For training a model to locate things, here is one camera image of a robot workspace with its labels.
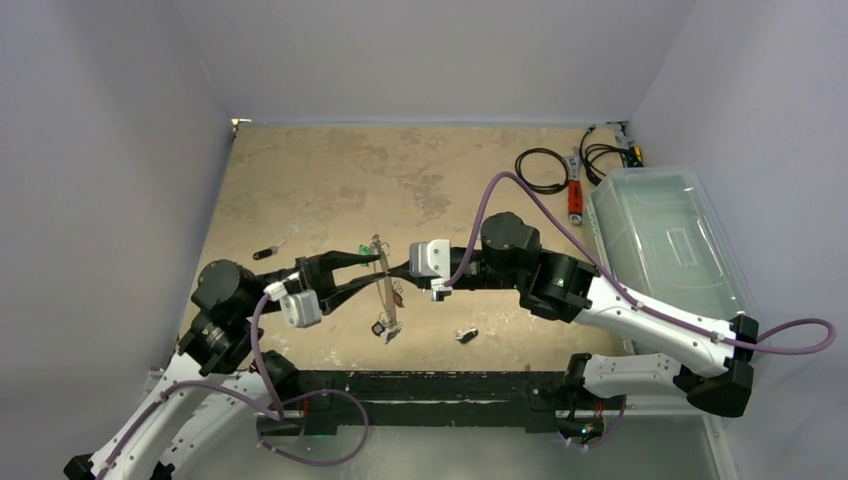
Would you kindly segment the silver key holder strip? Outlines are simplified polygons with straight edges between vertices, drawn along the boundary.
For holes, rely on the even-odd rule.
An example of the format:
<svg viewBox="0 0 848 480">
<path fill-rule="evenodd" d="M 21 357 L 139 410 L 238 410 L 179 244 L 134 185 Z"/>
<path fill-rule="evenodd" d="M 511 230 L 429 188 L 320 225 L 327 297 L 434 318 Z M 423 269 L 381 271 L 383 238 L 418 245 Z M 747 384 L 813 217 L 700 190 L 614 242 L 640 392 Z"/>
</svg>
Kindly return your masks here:
<svg viewBox="0 0 848 480">
<path fill-rule="evenodd" d="M 388 243 L 383 241 L 379 234 L 374 234 L 372 236 L 369 246 L 371 247 L 372 253 L 374 255 L 380 255 L 380 260 L 374 262 L 374 271 L 387 273 L 387 270 L 390 268 L 388 262 Z M 381 322 L 393 330 L 389 342 L 395 339 L 401 333 L 402 330 L 402 324 L 398 319 L 398 308 L 394 305 L 392 299 L 392 283 L 392 278 L 387 276 L 386 278 L 380 280 L 380 287 L 378 288 L 378 292 L 383 305 L 383 312 L 378 316 L 377 322 Z"/>
</svg>

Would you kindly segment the black key fob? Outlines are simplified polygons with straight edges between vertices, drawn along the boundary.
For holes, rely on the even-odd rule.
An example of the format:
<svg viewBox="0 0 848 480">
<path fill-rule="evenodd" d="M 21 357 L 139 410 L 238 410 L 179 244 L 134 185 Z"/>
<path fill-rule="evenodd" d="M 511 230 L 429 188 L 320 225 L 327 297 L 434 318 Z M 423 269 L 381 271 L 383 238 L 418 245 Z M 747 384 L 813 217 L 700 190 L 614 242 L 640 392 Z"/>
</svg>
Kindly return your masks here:
<svg viewBox="0 0 848 480">
<path fill-rule="evenodd" d="M 479 330 L 477 328 L 470 328 L 466 330 L 457 330 L 454 333 L 454 339 L 460 344 L 467 344 L 472 341 L 479 335 Z"/>
</svg>

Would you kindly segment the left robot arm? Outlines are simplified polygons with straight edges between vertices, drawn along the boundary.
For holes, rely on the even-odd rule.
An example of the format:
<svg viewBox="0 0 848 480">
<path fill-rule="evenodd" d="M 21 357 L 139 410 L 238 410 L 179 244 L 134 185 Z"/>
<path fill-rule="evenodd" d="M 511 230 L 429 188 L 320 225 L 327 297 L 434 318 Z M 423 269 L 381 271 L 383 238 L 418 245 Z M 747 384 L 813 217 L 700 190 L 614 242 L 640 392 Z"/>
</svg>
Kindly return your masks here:
<svg viewBox="0 0 848 480">
<path fill-rule="evenodd" d="M 192 303 L 199 311 L 159 381 L 124 426 L 92 454 L 72 457 L 68 479 L 179 479 L 211 446 L 257 415 L 284 424 L 318 399 L 350 393 L 301 384 L 302 371 L 259 345 L 260 318 L 280 311 L 286 324 L 318 324 L 360 290 L 383 280 L 376 271 L 338 285 L 338 269 L 374 255 L 330 251 L 294 267 L 256 275 L 230 260 L 201 271 Z"/>
</svg>

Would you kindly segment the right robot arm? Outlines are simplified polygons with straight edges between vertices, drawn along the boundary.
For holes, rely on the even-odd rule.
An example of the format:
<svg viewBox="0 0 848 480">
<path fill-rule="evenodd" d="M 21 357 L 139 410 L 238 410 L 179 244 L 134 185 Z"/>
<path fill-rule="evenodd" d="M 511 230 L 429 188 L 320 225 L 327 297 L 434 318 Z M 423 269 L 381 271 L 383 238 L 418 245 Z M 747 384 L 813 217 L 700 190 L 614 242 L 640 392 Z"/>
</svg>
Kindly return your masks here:
<svg viewBox="0 0 848 480">
<path fill-rule="evenodd" d="M 573 355 L 561 381 L 573 406 L 670 395 L 709 414 L 743 415 L 753 389 L 752 353 L 733 343 L 755 339 L 755 320 L 710 318 L 622 286 L 590 263 L 543 248 L 539 231 L 512 212 L 486 218 L 480 239 L 467 264 L 463 248 L 447 240 L 414 243 L 408 261 L 389 274 L 430 291 L 436 301 L 457 290 L 513 289 L 520 307 L 536 317 L 605 329 L 651 348 L 624 357 Z"/>
</svg>

